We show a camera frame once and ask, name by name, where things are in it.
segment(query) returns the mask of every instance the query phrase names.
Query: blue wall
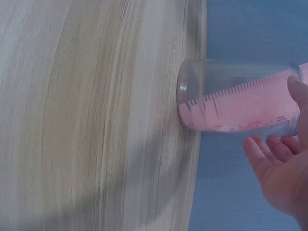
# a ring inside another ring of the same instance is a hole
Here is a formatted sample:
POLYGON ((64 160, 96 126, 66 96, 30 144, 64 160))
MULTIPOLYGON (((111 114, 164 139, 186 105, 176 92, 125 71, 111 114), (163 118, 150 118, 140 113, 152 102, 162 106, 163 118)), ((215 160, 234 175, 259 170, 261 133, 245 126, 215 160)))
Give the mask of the blue wall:
MULTIPOLYGON (((207 10, 208 58, 308 62, 308 1, 207 0, 207 10)), ((263 198, 242 140, 202 134, 189 230, 299 230, 263 198)))

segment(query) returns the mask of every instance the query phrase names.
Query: transparent cup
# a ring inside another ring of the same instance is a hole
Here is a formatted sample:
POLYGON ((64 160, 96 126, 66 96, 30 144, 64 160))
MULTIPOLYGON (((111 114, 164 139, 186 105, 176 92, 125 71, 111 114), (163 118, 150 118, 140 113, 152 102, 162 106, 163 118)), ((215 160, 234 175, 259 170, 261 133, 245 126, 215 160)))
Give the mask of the transparent cup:
POLYGON ((295 135, 299 108, 287 79, 305 82, 308 64, 184 61, 177 82, 179 119, 188 129, 295 135))

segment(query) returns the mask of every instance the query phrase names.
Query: wood grain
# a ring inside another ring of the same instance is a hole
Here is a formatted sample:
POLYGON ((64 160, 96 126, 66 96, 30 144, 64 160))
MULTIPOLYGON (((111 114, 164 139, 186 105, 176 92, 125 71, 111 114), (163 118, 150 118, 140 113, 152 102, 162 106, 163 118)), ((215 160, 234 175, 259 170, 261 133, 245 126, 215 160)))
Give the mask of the wood grain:
POLYGON ((205 46, 203 0, 0 1, 0 229, 187 230, 205 46))

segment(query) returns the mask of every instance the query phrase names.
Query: human hand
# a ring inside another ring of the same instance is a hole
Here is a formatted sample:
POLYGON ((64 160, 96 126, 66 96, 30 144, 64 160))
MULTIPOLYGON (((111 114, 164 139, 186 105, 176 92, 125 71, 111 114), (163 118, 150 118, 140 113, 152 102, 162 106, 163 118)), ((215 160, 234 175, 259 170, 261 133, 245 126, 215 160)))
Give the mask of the human hand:
POLYGON ((298 139, 252 137, 243 147, 268 202, 308 229, 308 86, 291 76, 288 89, 300 108, 298 139))

